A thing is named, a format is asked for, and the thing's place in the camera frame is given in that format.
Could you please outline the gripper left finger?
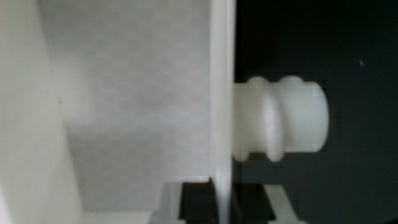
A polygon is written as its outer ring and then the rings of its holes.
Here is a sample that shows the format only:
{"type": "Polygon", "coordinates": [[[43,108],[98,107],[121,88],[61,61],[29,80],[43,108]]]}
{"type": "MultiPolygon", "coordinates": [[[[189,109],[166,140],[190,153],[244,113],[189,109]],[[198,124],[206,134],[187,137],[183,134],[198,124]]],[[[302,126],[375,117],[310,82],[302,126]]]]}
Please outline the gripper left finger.
{"type": "Polygon", "coordinates": [[[164,185],[155,224],[219,224],[212,182],[164,185]]]}

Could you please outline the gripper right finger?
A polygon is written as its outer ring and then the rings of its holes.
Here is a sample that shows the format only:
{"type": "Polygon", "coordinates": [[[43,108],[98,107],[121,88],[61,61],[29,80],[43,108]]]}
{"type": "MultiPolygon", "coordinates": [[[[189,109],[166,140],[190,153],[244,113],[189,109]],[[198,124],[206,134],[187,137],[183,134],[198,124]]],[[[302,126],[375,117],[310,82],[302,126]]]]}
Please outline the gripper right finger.
{"type": "Polygon", "coordinates": [[[281,185],[233,185],[233,224],[308,224],[295,213],[281,185]]]}

